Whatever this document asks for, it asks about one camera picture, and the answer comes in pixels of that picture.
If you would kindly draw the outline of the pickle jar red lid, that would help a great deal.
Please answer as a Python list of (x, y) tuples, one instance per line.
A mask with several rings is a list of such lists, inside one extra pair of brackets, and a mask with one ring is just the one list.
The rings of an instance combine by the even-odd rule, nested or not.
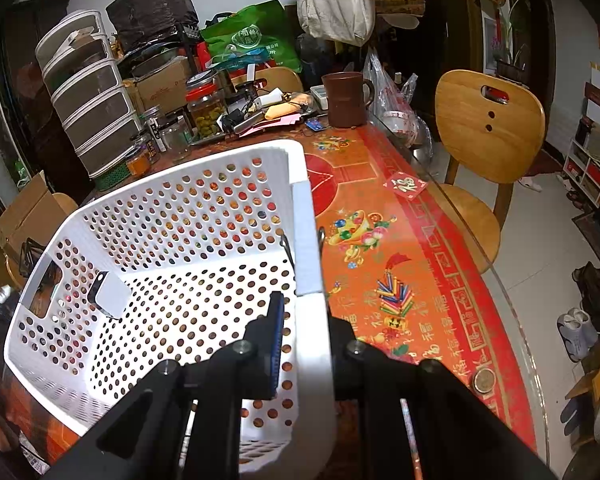
[(226, 113), (223, 89), (214, 82), (207, 82), (186, 93), (187, 109), (201, 139), (211, 138), (222, 132), (219, 118)]

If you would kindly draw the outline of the right wooden chair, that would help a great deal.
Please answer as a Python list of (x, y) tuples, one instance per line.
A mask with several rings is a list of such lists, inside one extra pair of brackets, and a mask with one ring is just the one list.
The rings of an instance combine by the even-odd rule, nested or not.
[[(528, 89), (472, 70), (449, 70), (438, 81), (434, 118), (449, 165), (441, 185), (479, 272), (498, 258), (514, 185), (528, 174), (545, 136), (545, 113)], [(466, 168), (498, 187), (495, 203), (455, 184)]]

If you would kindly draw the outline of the grey slippers on floor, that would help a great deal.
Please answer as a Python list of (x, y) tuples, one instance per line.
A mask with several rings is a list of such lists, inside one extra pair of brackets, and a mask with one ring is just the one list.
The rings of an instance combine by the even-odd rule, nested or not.
[(598, 341), (598, 331), (592, 318), (580, 308), (559, 315), (557, 330), (567, 356), (573, 363), (582, 361)]

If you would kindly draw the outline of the brown cardboard box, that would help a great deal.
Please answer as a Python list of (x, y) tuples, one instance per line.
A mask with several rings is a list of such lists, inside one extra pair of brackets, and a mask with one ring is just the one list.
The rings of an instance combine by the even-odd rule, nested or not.
[(45, 246), (65, 218), (78, 209), (65, 193), (52, 193), (44, 172), (36, 174), (0, 217), (0, 286), (23, 289), (19, 273), (21, 245), (32, 238)]

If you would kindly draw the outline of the orange honey jar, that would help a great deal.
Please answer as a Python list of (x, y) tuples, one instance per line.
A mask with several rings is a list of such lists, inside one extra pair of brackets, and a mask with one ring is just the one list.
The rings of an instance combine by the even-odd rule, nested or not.
[(151, 160), (146, 148), (139, 146), (125, 159), (125, 166), (134, 178), (141, 178), (151, 170)]

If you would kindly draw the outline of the beige canvas tote bag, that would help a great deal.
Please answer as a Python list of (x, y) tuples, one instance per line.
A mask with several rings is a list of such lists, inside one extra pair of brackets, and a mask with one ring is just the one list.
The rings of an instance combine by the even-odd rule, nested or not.
[(297, 0), (298, 20), (316, 39), (362, 47), (375, 26), (375, 0)]

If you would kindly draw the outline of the stacked mesh drawer tower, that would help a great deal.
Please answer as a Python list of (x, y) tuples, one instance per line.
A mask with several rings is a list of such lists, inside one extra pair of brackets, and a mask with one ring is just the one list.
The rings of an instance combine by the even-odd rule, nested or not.
[(143, 126), (125, 89), (102, 16), (72, 12), (34, 50), (50, 102), (76, 156), (96, 179), (134, 150)]

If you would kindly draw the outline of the white square power adapter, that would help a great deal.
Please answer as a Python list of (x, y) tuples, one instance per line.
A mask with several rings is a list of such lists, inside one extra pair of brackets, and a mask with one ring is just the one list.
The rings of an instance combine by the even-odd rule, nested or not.
[(87, 292), (87, 300), (107, 318), (118, 320), (122, 317), (131, 295), (131, 289), (117, 274), (100, 271)]

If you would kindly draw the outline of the white perforated plastic basket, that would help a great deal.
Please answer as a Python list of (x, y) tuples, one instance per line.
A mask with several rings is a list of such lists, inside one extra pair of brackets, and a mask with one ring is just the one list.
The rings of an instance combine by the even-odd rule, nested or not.
[[(118, 320), (87, 300), (100, 271), (132, 295)], [(302, 145), (210, 155), (119, 188), (67, 218), (10, 322), (4, 360), (51, 415), (85, 434), (159, 362), (211, 358), (284, 296), (279, 381), (242, 406), (239, 471), (312, 479), (336, 438), (332, 358)]]

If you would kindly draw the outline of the black folding phone stand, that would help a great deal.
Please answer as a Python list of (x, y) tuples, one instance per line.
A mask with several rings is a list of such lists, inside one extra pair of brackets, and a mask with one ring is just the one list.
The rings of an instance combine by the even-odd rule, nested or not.
[(38, 260), (44, 254), (45, 247), (31, 237), (28, 237), (20, 247), (18, 271), (23, 278), (28, 278), (33, 272)]

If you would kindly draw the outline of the round coin on table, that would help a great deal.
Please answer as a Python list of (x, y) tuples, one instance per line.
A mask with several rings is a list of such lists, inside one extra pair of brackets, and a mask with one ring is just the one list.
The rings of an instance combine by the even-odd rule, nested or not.
[(496, 384), (496, 375), (489, 367), (480, 368), (471, 377), (471, 388), (480, 396), (490, 394)]

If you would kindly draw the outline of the black bag on shelf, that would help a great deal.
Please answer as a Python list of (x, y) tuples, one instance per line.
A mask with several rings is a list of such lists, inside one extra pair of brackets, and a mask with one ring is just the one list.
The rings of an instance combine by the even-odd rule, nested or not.
[(200, 38), (192, 0), (114, 0), (106, 12), (124, 52), (178, 32), (193, 40)]

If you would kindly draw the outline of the green shopping bag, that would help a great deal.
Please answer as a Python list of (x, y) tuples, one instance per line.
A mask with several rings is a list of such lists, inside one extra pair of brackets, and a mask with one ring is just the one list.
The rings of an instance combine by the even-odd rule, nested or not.
[(231, 53), (243, 54), (265, 49), (277, 66), (296, 73), (302, 70), (296, 52), (296, 37), (287, 14), (278, 0), (246, 6), (219, 23), (201, 31), (212, 58), (219, 60)]

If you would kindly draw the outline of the red fu paper sticker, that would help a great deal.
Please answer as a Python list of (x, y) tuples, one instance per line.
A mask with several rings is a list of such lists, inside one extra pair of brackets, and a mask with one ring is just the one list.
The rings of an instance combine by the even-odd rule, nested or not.
[(395, 172), (384, 183), (385, 188), (404, 200), (414, 200), (426, 190), (427, 186), (426, 181), (402, 171)]

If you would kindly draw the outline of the brown ceramic mug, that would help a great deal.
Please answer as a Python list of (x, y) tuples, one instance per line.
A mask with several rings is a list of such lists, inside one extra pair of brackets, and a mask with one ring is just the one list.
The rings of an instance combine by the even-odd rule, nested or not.
[(328, 121), (332, 128), (364, 126), (367, 109), (375, 99), (375, 87), (360, 72), (339, 72), (322, 77), (328, 102)]

